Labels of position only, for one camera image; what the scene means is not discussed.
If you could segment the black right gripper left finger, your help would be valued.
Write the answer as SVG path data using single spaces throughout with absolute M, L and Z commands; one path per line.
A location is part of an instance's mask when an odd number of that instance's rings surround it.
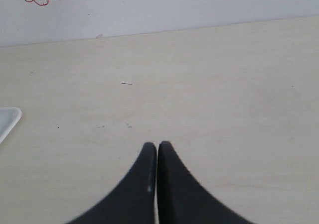
M 154 224 L 156 146 L 143 145 L 135 163 L 118 185 L 71 224 Z

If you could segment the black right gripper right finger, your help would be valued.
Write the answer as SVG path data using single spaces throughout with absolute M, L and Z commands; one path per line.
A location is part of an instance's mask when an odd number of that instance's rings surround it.
M 157 199 L 161 224 L 251 223 L 206 191 L 168 141 L 159 145 Z

